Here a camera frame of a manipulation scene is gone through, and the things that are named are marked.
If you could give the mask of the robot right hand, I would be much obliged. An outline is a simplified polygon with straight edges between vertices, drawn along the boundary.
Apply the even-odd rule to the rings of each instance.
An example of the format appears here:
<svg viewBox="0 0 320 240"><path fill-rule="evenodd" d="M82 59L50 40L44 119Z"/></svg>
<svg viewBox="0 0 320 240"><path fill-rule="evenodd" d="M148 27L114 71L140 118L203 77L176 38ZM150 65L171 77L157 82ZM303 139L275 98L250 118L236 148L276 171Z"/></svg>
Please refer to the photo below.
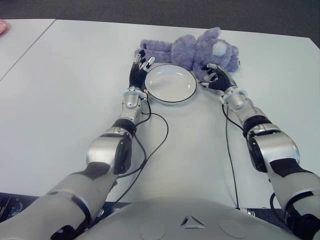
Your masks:
<svg viewBox="0 0 320 240"><path fill-rule="evenodd" d="M231 87L237 87L232 76L220 65L208 63L201 70L206 71L204 81L199 82L203 88L225 92Z"/></svg>

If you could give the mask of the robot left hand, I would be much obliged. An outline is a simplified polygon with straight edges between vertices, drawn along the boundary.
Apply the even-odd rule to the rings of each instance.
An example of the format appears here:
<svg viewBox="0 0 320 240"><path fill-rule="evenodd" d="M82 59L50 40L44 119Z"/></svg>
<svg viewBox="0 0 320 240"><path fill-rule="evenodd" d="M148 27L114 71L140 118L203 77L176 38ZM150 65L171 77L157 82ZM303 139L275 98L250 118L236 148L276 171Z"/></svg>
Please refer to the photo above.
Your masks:
<svg viewBox="0 0 320 240"><path fill-rule="evenodd" d="M143 49L136 54L129 74L129 87L141 89L145 84L148 71L156 59L154 56L151 56L146 60L145 56L146 52Z"/></svg>

